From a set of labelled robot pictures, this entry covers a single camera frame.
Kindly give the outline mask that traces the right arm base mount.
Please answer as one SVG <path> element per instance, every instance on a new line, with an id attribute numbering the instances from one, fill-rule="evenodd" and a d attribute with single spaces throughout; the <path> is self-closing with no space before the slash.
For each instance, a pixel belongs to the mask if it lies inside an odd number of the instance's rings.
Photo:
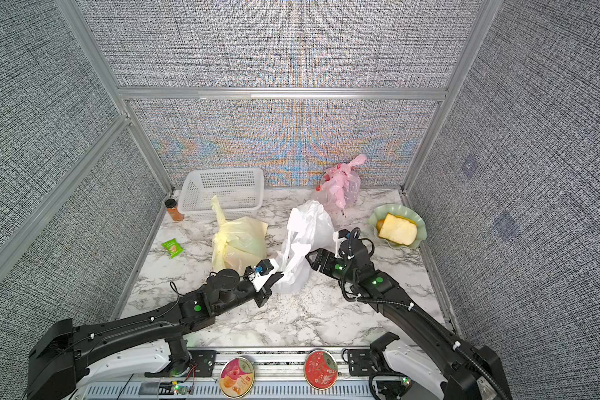
<path id="1" fill-rule="evenodd" d="M 385 333 L 373 341 L 368 348 L 345 348 L 341 351 L 343 361 L 348 365 L 349 374 L 353 377 L 366 377 L 369 391 L 376 400 L 403 399 L 413 386 L 411 378 L 393 371 L 383 355 L 388 345 L 398 340 L 398 335 Z"/>

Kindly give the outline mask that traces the white plastic bag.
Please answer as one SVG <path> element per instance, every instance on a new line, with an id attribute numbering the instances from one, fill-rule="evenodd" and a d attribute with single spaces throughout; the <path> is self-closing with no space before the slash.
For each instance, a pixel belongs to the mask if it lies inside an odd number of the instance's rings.
<path id="1" fill-rule="evenodd" d="M 334 251 L 335 228 L 324 206 L 316 200 L 294 208 L 289 216 L 287 237 L 281 253 L 275 259 L 283 277 L 272 287 L 276 294 L 295 294 L 308 282 L 311 267 L 306 256 L 324 248 Z"/>

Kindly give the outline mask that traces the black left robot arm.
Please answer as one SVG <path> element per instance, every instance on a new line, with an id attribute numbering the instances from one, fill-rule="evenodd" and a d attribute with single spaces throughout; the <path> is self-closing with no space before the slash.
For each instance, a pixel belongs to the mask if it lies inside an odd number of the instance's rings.
<path id="1" fill-rule="evenodd" d="M 138 345 L 165 340 L 168 365 L 188 364 L 184 336 L 212 326 L 217 316 L 249 301 L 262 307 L 282 273 L 253 280 L 231 269 L 214 273 L 198 289 L 161 308 L 108 323 L 74 326 L 70 318 L 54 323 L 28 355 L 26 399 L 61 399 L 77 389 L 91 365 Z"/>

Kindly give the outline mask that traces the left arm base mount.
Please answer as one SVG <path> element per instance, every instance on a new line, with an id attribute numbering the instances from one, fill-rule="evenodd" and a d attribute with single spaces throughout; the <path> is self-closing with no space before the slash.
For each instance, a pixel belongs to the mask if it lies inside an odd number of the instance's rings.
<path id="1" fill-rule="evenodd" d="M 145 378 L 210 378 L 216 363 L 215 350 L 189 350 L 188 356 L 169 357 L 166 367 L 156 373 L 145 373 Z"/>

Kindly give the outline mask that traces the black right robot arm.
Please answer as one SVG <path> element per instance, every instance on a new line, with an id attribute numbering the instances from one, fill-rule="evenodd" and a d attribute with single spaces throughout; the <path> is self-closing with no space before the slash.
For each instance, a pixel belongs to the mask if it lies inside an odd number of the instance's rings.
<path id="1" fill-rule="evenodd" d="M 502 362 L 488 347 L 476 348 L 426 313 L 387 273 L 377 270 L 361 239 L 344 240 L 338 253 L 320 248 L 306 256 L 311 269 L 338 281 L 350 303 L 363 303 L 413 340 L 425 355 L 411 354 L 398 336 L 385 334 L 372 343 L 377 376 L 410 378 L 437 399 L 481 399 L 485 382 L 497 399 L 510 399 Z"/>

